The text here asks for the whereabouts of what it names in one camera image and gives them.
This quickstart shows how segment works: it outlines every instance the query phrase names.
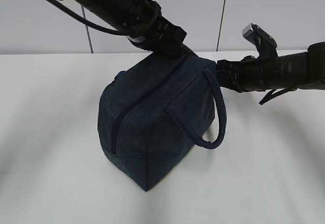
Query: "black strap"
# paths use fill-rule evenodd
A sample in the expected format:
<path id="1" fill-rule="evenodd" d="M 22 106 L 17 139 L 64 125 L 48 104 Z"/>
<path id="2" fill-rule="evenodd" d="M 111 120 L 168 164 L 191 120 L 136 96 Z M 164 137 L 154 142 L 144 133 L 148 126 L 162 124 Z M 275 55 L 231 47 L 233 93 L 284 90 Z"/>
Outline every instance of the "black strap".
<path id="1" fill-rule="evenodd" d="M 219 134 L 217 139 L 214 142 L 205 141 L 202 136 L 196 134 L 194 129 L 190 127 L 189 124 L 181 118 L 177 111 L 173 110 L 172 108 L 169 108 L 167 110 L 167 113 L 170 115 L 172 120 L 187 134 L 187 136 L 193 141 L 193 143 L 195 143 L 197 146 L 206 149 L 215 149 L 222 143 L 224 139 L 227 124 L 227 114 L 220 85 L 216 79 L 216 74 L 213 74 L 209 69 L 205 69 L 204 75 L 212 88 L 213 97 L 217 107 L 219 119 Z"/>
<path id="2" fill-rule="evenodd" d="M 259 104 L 262 106 L 266 102 L 268 102 L 268 101 L 270 101 L 270 100 L 272 100 L 274 98 L 277 98 L 277 97 L 279 97 L 279 96 L 281 96 L 281 95 L 283 95 L 285 93 L 296 91 L 296 90 L 297 90 L 297 88 L 285 88 L 285 89 L 275 93 L 276 89 L 272 89 L 270 92 L 268 92 L 266 94 L 266 96 L 264 96 L 264 98 L 260 101 Z"/>

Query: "white wall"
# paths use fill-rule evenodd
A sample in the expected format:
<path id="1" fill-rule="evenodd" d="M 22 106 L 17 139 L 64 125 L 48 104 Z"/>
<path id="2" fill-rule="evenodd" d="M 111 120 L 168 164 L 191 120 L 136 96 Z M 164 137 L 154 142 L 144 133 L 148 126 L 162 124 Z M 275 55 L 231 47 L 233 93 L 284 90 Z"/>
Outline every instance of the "white wall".
<path id="1" fill-rule="evenodd" d="M 185 43 L 195 51 L 215 51 L 223 0 L 156 0 L 164 15 L 183 27 Z M 241 32 L 255 22 L 278 42 L 279 49 L 306 49 L 324 41 L 325 0 L 226 0 L 219 50 L 253 50 Z M 72 0 L 64 2 L 81 14 Z M 43 0 L 0 0 L 0 54 L 89 53 L 85 28 Z M 107 25 L 91 13 L 87 18 Z M 101 52 L 142 52 L 124 37 L 90 30 Z"/>

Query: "white surface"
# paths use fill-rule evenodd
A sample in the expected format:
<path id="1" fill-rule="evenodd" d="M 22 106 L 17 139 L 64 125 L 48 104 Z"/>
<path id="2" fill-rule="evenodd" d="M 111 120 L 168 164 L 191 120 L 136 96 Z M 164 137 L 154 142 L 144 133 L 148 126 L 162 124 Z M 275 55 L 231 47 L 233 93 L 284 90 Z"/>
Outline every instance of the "white surface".
<path id="1" fill-rule="evenodd" d="M 226 0 L 219 50 L 254 50 L 242 29 L 258 24 L 279 49 L 307 49 L 325 41 L 325 0 Z"/>
<path id="2" fill-rule="evenodd" d="M 0 10 L 0 54 L 90 53 L 85 26 L 45 0 L 0 0 Z"/>
<path id="3" fill-rule="evenodd" d="M 0 56 L 0 223 L 323 223 L 323 91 L 261 107 L 264 93 L 224 90 L 229 123 L 219 148 L 195 147 L 148 193 L 117 170 L 99 144 L 98 102 L 144 57 Z"/>
<path id="4" fill-rule="evenodd" d="M 154 0 L 162 7 L 162 14 L 188 34 L 185 44 L 195 51 L 215 51 L 219 35 L 223 0 Z M 107 24 L 87 11 L 87 19 Z M 90 29 L 95 53 L 143 52 L 125 37 L 114 37 Z"/>

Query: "fabric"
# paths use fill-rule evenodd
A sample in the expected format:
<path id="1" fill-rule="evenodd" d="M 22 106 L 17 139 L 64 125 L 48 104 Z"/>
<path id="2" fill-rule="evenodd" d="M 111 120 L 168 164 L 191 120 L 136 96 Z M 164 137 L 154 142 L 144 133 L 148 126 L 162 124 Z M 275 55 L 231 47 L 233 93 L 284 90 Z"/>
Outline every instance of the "fabric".
<path id="1" fill-rule="evenodd" d="M 98 120 L 103 151 L 145 191 L 164 178 L 196 143 L 167 113 L 169 108 L 179 112 L 200 136 L 214 119 L 215 90 L 204 70 L 215 75 L 215 62 L 188 55 L 175 60 L 152 54 L 119 74 L 103 92 Z M 223 102 L 222 95 L 217 100 Z M 219 114 L 225 130 L 225 108 Z"/>

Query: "bag strap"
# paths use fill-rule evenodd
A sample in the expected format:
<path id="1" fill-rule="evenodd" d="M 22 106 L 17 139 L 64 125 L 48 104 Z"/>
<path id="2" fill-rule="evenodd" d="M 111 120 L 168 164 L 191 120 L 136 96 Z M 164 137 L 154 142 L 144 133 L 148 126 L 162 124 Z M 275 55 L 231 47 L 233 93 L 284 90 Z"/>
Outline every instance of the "bag strap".
<path id="1" fill-rule="evenodd" d="M 193 141 L 194 144 L 206 149 L 215 149 L 222 143 L 224 139 L 225 128 L 227 124 L 227 113 L 216 74 L 213 74 L 209 69 L 205 69 L 203 73 L 206 80 L 210 84 L 217 107 L 219 120 L 219 134 L 217 139 L 214 142 L 205 141 L 200 135 L 195 133 L 194 129 L 190 127 L 189 124 L 186 123 L 186 121 L 183 120 L 175 110 L 169 108 L 167 110 L 167 113 L 170 115 L 176 125 L 178 125 L 187 134 L 187 136 Z"/>

